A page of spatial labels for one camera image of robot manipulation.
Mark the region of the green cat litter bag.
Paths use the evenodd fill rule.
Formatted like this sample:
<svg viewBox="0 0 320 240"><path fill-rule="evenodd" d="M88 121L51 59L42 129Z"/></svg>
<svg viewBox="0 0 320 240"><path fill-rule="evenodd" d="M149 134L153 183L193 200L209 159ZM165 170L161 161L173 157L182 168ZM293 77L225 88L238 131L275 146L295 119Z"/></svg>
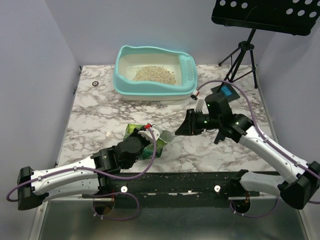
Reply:
<svg viewBox="0 0 320 240"><path fill-rule="evenodd" d="M125 134L123 140L125 140L133 131L135 128L141 128L141 124L128 124L125 129ZM169 130L162 130L161 135L156 141L156 153L155 153L155 158L160 158L164 147L168 144L170 144L174 139L174 134L169 131ZM142 151L142 154L138 157L139 160L148 160L152 158L154 151L154 143L153 140L151 143L144 148Z"/></svg>

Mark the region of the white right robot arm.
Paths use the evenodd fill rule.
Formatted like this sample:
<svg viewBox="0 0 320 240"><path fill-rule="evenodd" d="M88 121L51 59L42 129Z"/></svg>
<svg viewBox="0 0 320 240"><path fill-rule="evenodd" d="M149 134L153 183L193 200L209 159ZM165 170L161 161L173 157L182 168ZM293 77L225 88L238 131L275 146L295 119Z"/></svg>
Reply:
<svg viewBox="0 0 320 240"><path fill-rule="evenodd" d="M302 210L320 187L320 164L307 162L273 141L252 119L232 112L222 94L210 94L198 99L195 108L188 109L177 136L196 136L205 130L218 130L215 144L226 138L250 149L271 165L278 176L245 171L230 183L230 191L241 196L245 192L262 192L277 197L290 207Z"/></svg>

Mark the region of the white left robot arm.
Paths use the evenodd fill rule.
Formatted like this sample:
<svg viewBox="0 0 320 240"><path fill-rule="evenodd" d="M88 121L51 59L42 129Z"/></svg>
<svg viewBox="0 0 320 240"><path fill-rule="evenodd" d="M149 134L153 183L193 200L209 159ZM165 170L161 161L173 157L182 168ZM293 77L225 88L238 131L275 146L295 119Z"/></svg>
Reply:
<svg viewBox="0 0 320 240"><path fill-rule="evenodd" d="M34 170L23 167L17 178L17 207L26 211L48 200L71 195L95 195L104 198L111 185L102 180L120 170L130 169L143 150L155 144L159 133L153 129L135 130L117 145L104 148L78 162L62 167Z"/></svg>

